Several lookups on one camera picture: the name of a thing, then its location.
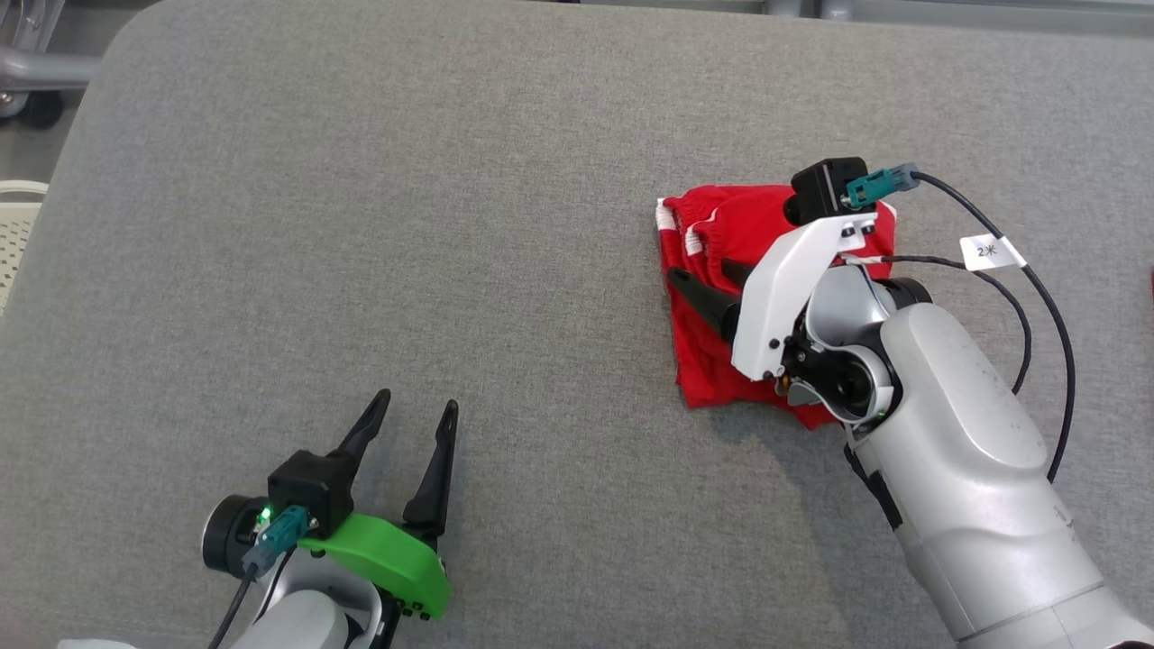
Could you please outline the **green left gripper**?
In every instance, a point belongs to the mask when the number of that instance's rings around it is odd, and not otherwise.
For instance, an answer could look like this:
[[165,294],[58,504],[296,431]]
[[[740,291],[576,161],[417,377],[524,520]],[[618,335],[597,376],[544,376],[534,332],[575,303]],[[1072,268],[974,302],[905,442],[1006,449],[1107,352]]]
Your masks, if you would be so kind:
[[[359,470],[368,443],[379,437],[391,391],[381,389],[364,408],[330,458]],[[399,525],[364,514],[350,514],[329,538],[306,535],[298,546],[320,551],[346,570],[404,600],[415,616],[441,619],[451,596],[451,585],[437,551],[425,543],[437,543],[445,534],[448,505],[454,476],[458,430],[457,401],[445,402],[435,431],[435,449],[415,497],[409,500]]]

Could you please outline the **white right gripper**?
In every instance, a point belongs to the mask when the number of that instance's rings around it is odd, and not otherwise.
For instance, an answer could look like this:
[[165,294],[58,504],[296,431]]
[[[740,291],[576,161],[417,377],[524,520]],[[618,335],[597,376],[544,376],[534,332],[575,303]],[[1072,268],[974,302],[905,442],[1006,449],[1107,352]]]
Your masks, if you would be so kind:
[[700,277],[672,267],[666,279],[689,307],[725,343],[732,343],[732,365],[748,379],[759,381],[784,374],[784,340],[820,277],[845,251],[865,247],[865,227],[876,215],[833,216],[792,230],[772,243],[757,264],[722,259],[724,288],[711,288]]

